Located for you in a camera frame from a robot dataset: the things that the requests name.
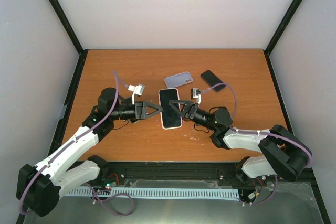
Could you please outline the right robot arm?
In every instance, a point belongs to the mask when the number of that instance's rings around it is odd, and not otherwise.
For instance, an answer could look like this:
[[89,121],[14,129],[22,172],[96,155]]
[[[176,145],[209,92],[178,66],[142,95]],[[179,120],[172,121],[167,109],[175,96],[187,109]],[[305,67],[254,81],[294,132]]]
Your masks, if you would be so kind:
[[244,149],[258,152],[258,157],[242,160],[241,172],[248,178],[277,175],[294,182],[312,163],[312,152],[281,125],[266,130],[242,130],[232,127],[226,107],[204,111],[192,101],[169,101],[169,106],[184,120],[192,121],[212,132],[210,139],[217,148]]

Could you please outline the dark purple phone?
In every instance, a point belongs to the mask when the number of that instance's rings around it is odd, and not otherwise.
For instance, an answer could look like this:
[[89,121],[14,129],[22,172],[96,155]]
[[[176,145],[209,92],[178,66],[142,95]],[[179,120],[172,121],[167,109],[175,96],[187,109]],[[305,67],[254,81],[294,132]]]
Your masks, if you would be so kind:
[[223,81],[210,70],[202,72],[200,76],[211,87],[211,89],[216,92],[219,92],[226,87]]

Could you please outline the lavender phone case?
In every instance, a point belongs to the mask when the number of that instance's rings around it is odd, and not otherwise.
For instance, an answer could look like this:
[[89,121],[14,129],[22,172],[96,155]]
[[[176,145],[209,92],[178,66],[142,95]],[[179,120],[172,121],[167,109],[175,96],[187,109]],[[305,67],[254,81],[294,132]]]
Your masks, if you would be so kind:
[[189,84],[193,82],[193,77],[191,74],[186,72],[181,72],[169,77],[164,78],[164,83],[167,88],[177,88],[183,86],[185,84]]

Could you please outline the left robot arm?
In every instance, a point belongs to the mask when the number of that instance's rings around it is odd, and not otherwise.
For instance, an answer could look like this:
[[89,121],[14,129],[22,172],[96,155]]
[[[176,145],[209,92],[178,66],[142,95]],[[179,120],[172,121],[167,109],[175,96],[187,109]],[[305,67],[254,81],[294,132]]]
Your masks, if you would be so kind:
[[43,217],[78,186],[93,180],[106,182],[109,170],[103,158],[93,155],[77,167],[72,165],[113,130],[116,120],[146,120],[162,110],[159,105],[134,98],[130,103],[120,103],[117,88],[103,89],[97,105],[68,141],[36,165],[26,164],[20,169],[16,190],[20,213],[26,215],[27,207]]

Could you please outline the white-edged black phone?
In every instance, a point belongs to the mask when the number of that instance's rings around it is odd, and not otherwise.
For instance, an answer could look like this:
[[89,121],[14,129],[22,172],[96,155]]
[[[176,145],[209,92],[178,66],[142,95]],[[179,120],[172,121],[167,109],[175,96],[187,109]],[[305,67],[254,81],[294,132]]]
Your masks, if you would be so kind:
[[182,126],[182,118],[176,110],[169,105],[171,100],[179,100],[177,88],[161,89],[159,91],[159,104],[162,107],[160,113],[161,124],[165,130],[178,129]]

